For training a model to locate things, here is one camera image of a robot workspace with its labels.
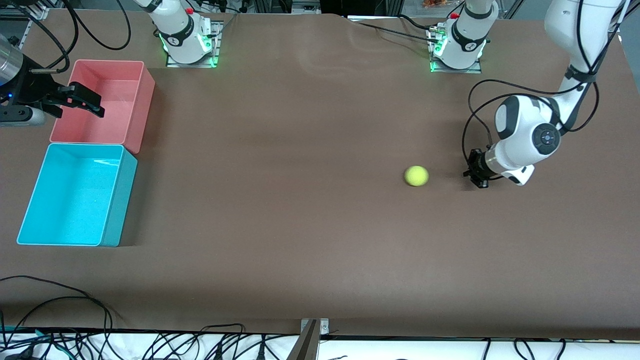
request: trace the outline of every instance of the blue bin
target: blue bin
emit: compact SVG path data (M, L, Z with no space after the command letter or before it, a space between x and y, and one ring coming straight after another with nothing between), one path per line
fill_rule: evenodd
M118 246L137 165L122 145L50 144L18 244Z

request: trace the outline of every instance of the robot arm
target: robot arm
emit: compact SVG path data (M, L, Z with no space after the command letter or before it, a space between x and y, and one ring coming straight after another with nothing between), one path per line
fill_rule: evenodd
M571 56L558 92L542 98L510 96L495 113L500 141L486 152L474 149L465 176L479 188L498 174L524 185L534 164L551 156L560 146L561 136L575 124L578 110L602 61L609 23L625 0L554 0L545 17L549 37ZM583 58L580 44L584 50Z
M62 116L60 106L104 116L100 95L80 83L64 86L51 74L33 71L42 68L0 35L0 126L42 125L45 114Z
M134 0L160 32L166 52L183 64L194 63L213 50L211 20L182 7L180 0Z
M457 19L438 24L444 28L442 45L433 55L453 69L466 69L480 57L486 36L498 17L494 0L467 0Z

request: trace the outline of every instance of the metal mounting plate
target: metal mounting plate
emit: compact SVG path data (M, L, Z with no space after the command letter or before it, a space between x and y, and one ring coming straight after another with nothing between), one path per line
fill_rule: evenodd
M305 329L305 326L311 319L302 319L300 322L300 332ZM320 319L320 335L327 335L329 333L329 319Z
M444 26L444 23L441 22L438 24L438 28ZM442 33L438 31L432 31L431 29L426 30L427 38L432 38L436 40L440 40L442 37ZM435 51L436 46L439 46L439 43L430 42L429 43L429 57L431 58L431 72L453 72L456 74L480 74L482 73L482 68L480 67L480 61L476 60L476 62L466 69L454 69L445 65L444 62L433 53Z
M224 22L223 21L211 21L211 34L215 35L215 37L211 38L211 47L212 50L209 54L206 54L199 61L190 64L183 64L176 62L169 54L166 56L166 66L167 67L184 67L184 68L211 68L218 66L218 58L220 57L220 45L222 43L222 30Z

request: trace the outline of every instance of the plastic storage bin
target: plastic storage bin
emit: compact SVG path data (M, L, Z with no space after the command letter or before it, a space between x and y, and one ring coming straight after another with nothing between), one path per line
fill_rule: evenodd
M142 61L77 60L71 81L102 96L104 118L86 110L64 109L51 142L117 143L140 151L156 82Z
M18 244L118 246L137 164L122 145L50 144Z

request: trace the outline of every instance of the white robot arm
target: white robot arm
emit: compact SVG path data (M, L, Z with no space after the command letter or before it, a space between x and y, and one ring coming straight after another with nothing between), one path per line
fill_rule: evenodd
M482 53L498 11L498 3L494 0L467 0L457 19L438 24L439 28L444 28L445 36L433 55L452 69L473 65Z
M212 51L211 20L182 7L180 0L134 0L160 32L166 52L183 64L194 63Z
M531 177L533 164L557 150L561 136L575 124L580 104L595 81L609 38L609 24L621 3L625 0L552 2L545 17L545 30L571 56L558 91L561 94L541 99L516 95L502 102L495 113L500 141L486 152L474 149L469 156L465 176L476 186L486 188L488 180L498 174L522 186Z

